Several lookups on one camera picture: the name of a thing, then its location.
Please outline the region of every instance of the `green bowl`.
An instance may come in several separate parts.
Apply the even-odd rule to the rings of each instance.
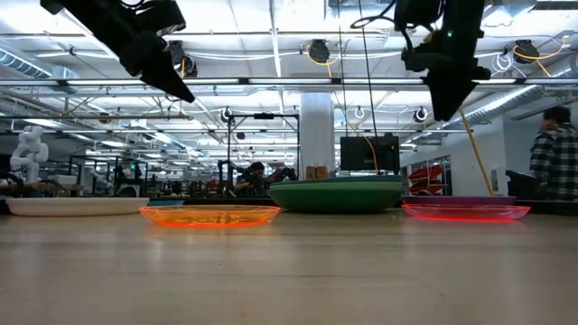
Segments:
[[[273,184],[273,201],[284,209],[312,213],[375,213],[394,206],[402,183],[388,176],[340,177]]]

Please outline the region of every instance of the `person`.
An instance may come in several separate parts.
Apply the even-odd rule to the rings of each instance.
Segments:
[[[237,177],[237,185],[233,192],[239,197],[265,197],[266,187],[263,180],[265,166],[261,162],[253,162],[249,168]]]
[[[541,200],[578,199],[578,134],[570,123],[570,109],[558,106],[544,112],[530,171]]]

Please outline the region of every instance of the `orange plate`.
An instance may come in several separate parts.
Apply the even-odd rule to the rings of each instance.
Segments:
[[[196,205],[140,208],[157,225],[189,228],[233,228],[262,225],[281,208],[240,205]]]

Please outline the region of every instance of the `black monitor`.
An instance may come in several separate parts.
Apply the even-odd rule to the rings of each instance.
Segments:
[[[378,168],[381,171],[399,173],[399,137],[393,135],[375,137],[368,140],[373,145],[378,158]],[[368,141],[361,136],[342,137],[341,170],[342,171],[374,171],[373,153]]]

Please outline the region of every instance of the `white column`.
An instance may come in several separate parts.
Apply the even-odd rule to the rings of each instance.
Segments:
[[[301,175],[307,166],[335,170],[335,135],[331,93],[301,95]]]

